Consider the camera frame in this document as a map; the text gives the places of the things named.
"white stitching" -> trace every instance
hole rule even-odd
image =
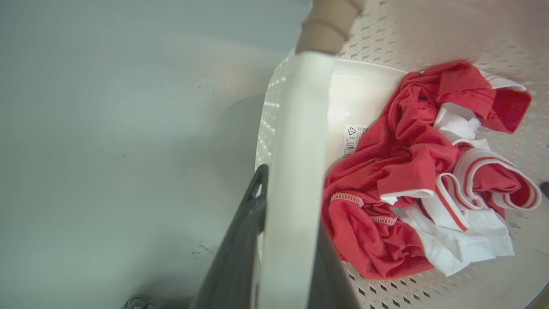
[[[387,225],[395,225],[396,218],[395,217],[386,217],[386,216],[370,216],[372,221],[376,223],[382,223]]]
[[[360,196],[354,195],[354,194],[351,194],[351,193],[338,192],[338,193],[332,195],[332,198],[330,198],[330,202],[332,202],[333,200],[345,200],[345,201],[349,201],[349,202],[355,202],[360,207],[364,206],[364,200],[362,200],[362,198]]]

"basket handle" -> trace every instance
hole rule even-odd
[[[317,51],[337,54],[349,40],[355,19],[365,0],[313,0],[309,16],[301,26],[295,53]]]

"red clothing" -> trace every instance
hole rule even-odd
[[[394,220],[391,205],[381,202],[380,195],[434,190],[435,176],[452,171],[458,148],[432,127],[441,103],[475,111],[492,129],[514,131],[522,115],[502,114],[494,108],[495,98],[496,90],[467,62],[439,65],[404,78],[356,153],[326,178],[322,221],[342,260],[367,279],[403,277],[433,267],[416,232]],[[360,197],[363,207],[353,198],[333,198],[339,192]],[[399,197],[393,207],[406,207],[415,200]]]

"pile of clothes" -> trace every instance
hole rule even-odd
[[[541,194],[475,136],[514,133],[530,101],[523,85],[468,62],[409,73],[326,178],[322,222],[339,257],[386,279],[514,255],[505,209],[532,210]]]

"white sticker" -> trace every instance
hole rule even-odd
[[[360,124],[348,124],[345,126],[345,133],[343,134],[343,147],[341,148],[341,155],[346,158],[355,153],[356,146],[360,138],[368,131],[368,127]]]

